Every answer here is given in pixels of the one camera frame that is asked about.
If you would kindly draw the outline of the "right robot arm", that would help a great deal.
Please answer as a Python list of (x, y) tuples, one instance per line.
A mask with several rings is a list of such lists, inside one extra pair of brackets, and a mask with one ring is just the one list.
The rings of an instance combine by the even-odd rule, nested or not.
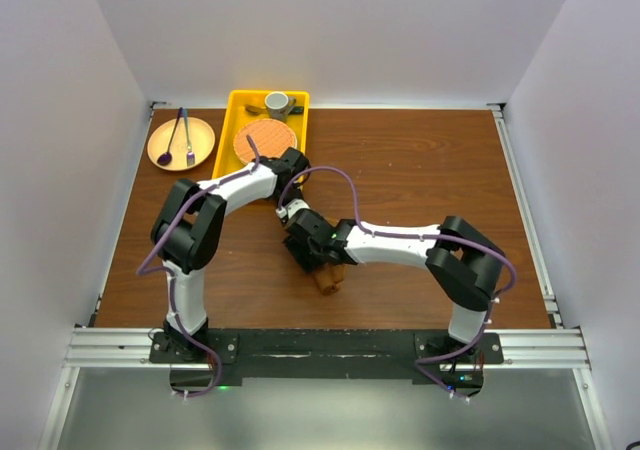
[(428, 270), (453, 304), (448, 356), (469, 362), (496, 294), (504, 253), (460, 217), (426, 227), (376, 226), (355, 219), (329, 223), (309, 208), (278, 209), (284, 244), (308, 273), (325, 265), (397, 264)]

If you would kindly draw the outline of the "orange cloth napkin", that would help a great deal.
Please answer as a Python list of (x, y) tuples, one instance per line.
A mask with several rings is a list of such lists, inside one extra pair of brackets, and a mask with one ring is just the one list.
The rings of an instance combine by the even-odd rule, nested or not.
[(345, 264), (326, 263), (311, 273), (318, 291), (322, 295), (331, 295), (340, 290), (346, 277)]

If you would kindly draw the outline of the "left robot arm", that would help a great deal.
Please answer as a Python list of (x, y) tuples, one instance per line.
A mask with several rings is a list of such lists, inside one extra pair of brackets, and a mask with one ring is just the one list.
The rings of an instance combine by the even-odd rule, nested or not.
[(259, 156), (238, 171), (221, 178), (194, 182), (178, 180), (152, 227), (154, 247), (138, 269), (151, 273), (151, 261), (166, 275), (168, 311), (164, 338), (185, 362), (210, 353), (208, 316), (204, 305), (205, 267), (213, 259), (225, 217), (258, 200), (277, 200), (285, 185), (310, 167), (299, 150), (280, 157)]

